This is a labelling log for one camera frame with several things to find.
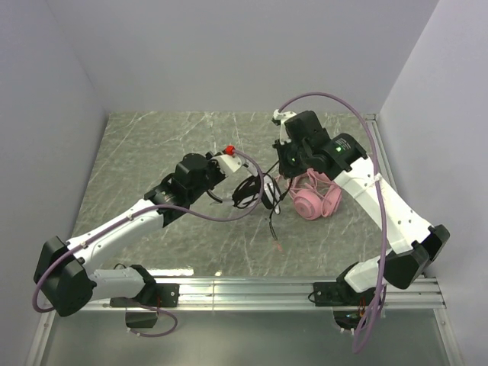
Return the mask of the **white black headphones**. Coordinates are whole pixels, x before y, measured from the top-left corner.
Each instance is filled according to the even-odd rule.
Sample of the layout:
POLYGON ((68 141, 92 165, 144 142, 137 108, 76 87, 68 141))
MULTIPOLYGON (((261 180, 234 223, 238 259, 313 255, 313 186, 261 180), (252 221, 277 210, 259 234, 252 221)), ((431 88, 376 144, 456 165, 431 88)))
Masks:
POLYGON ((267 173, 264 174, 263 182, 264 188, 261 188, 260 178, 257 175, 249 176, 237 186, 229 198, 220 198, 212 191, 208 191, 207 195, 218 204, 226 204, 238 209, 251 207, 259 199, 266 209, 280 214, 281 189, 278 183, 267 173))

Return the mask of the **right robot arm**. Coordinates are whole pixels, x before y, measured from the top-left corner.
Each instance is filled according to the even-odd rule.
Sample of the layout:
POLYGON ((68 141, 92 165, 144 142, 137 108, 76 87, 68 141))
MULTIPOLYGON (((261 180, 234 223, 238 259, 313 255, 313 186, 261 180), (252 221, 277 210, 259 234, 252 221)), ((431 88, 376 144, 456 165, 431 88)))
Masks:
POLYGON ((377 284, 407 289, 438 257, 450 237, 447 228, 420 217, 384 180, 359 142, 347 133, 330 137, 315 112, 275 111, 273 122, 280 127, 273 145, 280 174, 296 178, 308 169, 323 173, 382 231, 384 254, 354 264, 338 280, 355 293, 377 284))

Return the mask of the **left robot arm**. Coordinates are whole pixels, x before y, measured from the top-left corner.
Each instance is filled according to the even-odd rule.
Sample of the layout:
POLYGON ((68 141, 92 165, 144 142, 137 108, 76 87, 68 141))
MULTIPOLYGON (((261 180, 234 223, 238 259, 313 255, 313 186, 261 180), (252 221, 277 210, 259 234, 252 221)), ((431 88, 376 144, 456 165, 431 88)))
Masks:
POLYGON ((87 303, 125 297, 144 306, 156 305, 160 290, 142 265, 102 270, 117 251, 140 237, 174 223, 191 205, 241 167, 232 151, 190 153, 172 174, 149 190, 130 209, 81 236, 63 242, 58 236, 43 244, 34 272, 35 294, 43 294, 50 310, 71 316, 87 303))

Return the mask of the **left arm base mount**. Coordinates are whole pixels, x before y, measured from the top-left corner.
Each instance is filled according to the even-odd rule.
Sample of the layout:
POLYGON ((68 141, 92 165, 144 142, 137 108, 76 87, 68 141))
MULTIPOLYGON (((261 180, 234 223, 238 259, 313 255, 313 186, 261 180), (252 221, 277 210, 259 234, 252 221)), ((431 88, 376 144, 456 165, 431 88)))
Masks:
POLYGON ((179 294, 179 284, 155 283, 147 289, 143 289, 141 294, 134 298, 111 298, 109 306, 126 310, 126 326, 130 331, 134 332, 153 329, 159 317, 168 316, 172 319, 173 325, 164 333, 169 334, 178 325, 175 315, 169 312, 169 309, 174 309, 178 306, 179 294))

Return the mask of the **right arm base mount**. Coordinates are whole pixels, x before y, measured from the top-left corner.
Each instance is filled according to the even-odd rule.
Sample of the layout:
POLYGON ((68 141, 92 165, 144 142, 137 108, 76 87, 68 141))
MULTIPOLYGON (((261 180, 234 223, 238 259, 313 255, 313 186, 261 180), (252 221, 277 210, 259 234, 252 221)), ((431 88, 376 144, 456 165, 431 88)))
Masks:
POLYGON ((307 299, 315 307, 332 307, 339 329, 354 333, 374 295, 373 288, 357 293, 345 282, 314 282, 307 299))

